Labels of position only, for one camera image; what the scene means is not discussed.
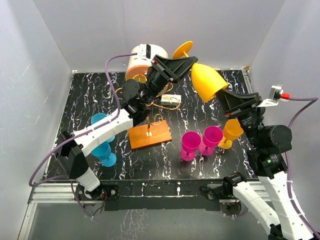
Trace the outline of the orange wine glass front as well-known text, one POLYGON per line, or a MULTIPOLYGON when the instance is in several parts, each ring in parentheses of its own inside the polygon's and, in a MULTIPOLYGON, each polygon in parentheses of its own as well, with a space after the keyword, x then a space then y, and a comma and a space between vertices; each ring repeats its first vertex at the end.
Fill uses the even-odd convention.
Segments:
POLYGON ((227 150, 233 145, 233 141, 238 139, 244 130, 237 119, 229 119, 223 128, 223 138, 218 144, 220 148, 227 150))

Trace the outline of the orange wine glass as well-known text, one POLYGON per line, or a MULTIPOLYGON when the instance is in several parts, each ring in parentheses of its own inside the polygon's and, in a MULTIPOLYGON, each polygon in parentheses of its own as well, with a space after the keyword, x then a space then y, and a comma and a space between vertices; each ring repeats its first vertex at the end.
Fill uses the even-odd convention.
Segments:
POLYGON ((244 130, 237 119, 229 119, 223 128, 223 138, 218 144, 220 148, 227 150, 233 145, 233 141, 238 139, 244 130))
POLYGON ((225 90, 229 85, 212 67, 194 63, 191 67, 192 85, 204 103, 216 97, 216 93, 225 90))

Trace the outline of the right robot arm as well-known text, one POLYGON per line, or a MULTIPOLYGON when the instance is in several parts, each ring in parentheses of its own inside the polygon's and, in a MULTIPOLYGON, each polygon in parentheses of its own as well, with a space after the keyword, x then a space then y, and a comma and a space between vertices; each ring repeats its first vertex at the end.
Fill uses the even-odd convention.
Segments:
POLYGON ((257 92, 238 94, 227 89, 219 90, 216 97, 224 116, 237 120, 244 131, 251 145, 246 152, 249 165, 273 206, 269 206, 239 172, 224 177, 223 194, 230 199, 239 199, 270 240, 318 240, 320 233, 307 220, 292 187, 288 156, 292 149, 291 127, 263 124, 266 107, 294 98, 278 89, 267 99, 262 99, 257 92))

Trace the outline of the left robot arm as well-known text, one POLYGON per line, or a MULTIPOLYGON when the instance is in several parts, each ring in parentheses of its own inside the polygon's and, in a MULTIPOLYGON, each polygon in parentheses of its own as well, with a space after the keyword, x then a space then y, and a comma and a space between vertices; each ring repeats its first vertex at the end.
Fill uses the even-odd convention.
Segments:
POLYGON ((55 154, 57 161, 69 179, 83 186, 92 200, 102 198, 104 185, 86 157, 110 137, 143 122, 151 112, 149 104, 165 85, 183 79, 197 61, 195 56, 165 58, 156 54, 147 70, 146 82, 129 79, 123 83, 122 101, 117 102, 116 111, 87 128, 59 135, 62 142, 55 154))

